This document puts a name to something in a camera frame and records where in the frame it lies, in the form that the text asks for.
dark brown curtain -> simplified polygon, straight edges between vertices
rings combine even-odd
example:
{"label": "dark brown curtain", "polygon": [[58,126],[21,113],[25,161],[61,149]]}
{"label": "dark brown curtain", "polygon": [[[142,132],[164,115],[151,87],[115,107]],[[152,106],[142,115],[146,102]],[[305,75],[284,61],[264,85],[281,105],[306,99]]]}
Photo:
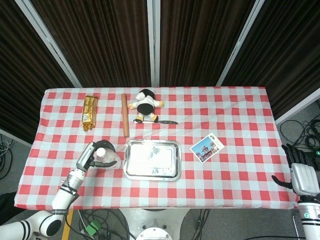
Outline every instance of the dark brown curtain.
{"label": "dark brown curtain", "polygon": [[265,1],[223,85],[266,87],[275,119],[320,88],[320,1]]}
{"label": "dark brown curtain", "polygon": [[15,1],[0,1],[0,129],[34,141],[44,92],[72,88]]}
{"label": "dark brown curtain", "polygon": [[145,0],[32,0],[83,87],[151,85]]}
{"label": "dark brown curtain", "polygon": [[215,86],[255,0],[161,0],[160,85]]}

green connector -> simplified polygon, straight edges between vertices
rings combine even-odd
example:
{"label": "green connector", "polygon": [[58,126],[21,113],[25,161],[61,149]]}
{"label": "green connector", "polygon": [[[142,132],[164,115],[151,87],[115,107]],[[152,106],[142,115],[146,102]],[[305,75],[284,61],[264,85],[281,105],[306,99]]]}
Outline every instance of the green connector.
{"label": "green connector", "polygon": [[92,237],[97,231],[101,228],[101,224],[97,220],[93,220],[90,222],[88,226],[86,226],[86,232]]}

stuffed animal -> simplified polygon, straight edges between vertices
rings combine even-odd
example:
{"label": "stuffed animal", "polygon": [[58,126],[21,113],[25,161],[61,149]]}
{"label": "stuffed animal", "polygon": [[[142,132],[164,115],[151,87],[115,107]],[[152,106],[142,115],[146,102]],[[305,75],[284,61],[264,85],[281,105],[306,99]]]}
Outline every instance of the stuffed animal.
{"label": "stuffed animal", "polygon": [[156,123],[159,118],[154,114],[154,109],[155,107],[163,107],[164,102],[155,100],[155,94],[149,89],[141,90],[136,96],[136,99],[136,102],[129,104],[130,109],[137,109],[139,112],[135,120],[138,123],[142,123],[145,116],[149,116],[151,121]]}

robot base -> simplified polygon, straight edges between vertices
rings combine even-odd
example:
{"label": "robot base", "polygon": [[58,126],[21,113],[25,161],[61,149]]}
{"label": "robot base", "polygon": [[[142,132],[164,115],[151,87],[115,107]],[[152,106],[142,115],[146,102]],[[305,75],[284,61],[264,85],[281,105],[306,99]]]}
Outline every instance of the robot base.
{"label": "robot base", "polygon": [[180,228],[190,208],[148,211],[141,208],[120,208],[130,232],[136,240],[179,240]]}

table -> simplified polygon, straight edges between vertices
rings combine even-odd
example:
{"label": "table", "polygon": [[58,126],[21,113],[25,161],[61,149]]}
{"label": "table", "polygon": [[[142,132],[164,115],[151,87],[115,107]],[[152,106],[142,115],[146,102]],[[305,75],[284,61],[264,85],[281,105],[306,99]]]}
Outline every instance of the table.
{"label": "table", "polygon": [[[90,168],[74,209],[95,208],[275,208],[296,206],[296,195],[275,184],[271,175],[290,180],[268,96],[263,87],[149,88],[157,100],[159,123],[134,124],[123,137],[121,94],[135,101],[142,88],[58,88],[45,91],[40,122],[21,176],[15,205],[51,210],[51,202],[86,145],[110,141],[123,160],[130,139],[173,140],[181,144],[182,174],[173,182],[130,180],[123,169]],[[96,127],[81,124],[84,97],[99,98]],[[225,147],[201,163],[190,147],[213,132]]]}

